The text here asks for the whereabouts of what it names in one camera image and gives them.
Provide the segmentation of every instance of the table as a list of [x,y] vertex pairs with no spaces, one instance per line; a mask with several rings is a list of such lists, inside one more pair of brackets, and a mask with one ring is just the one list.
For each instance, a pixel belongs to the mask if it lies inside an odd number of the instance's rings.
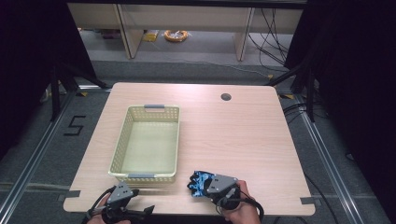
[[[231,100],[221,99],[223,93]],[[68,212],[86,212],[118,180],[107,174],[120,127],[130,105],[179,105],[180,134],[176,181],[168,187],[141,189],[128,204],[154,214],[215,215],[207,198],[192,198],[187,184],[194,170],[247,181],[265,215],[310,216],[313,204],[288,125],[272,87],[117,83],[71,186],[79,197],[66,198]]]

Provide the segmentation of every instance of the desk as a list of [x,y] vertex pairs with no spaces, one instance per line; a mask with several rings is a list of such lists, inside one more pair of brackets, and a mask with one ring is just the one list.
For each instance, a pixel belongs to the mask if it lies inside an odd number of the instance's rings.
[[[221,95],[229,93],[230,101]],[[265,215],[310,216],[313,204],[288,125],[272,87],[117,83],[93,132],[67,198],[68,212],[86,212],[118,180],[107,174],[120,127],[130,105],[180,106],[176,182],[158,190],[141,189],[128,204],[155,214],[216,215],[207,198],[192,198],[187,184],[194,170],[235,176],[247,181],[250,194]]]

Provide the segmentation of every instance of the basket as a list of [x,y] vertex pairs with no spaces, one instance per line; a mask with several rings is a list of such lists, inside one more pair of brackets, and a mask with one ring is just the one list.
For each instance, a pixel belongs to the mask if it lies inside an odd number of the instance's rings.
[[177,105],[130,106],[108,173],[130,185],[174,182],[179,113]]

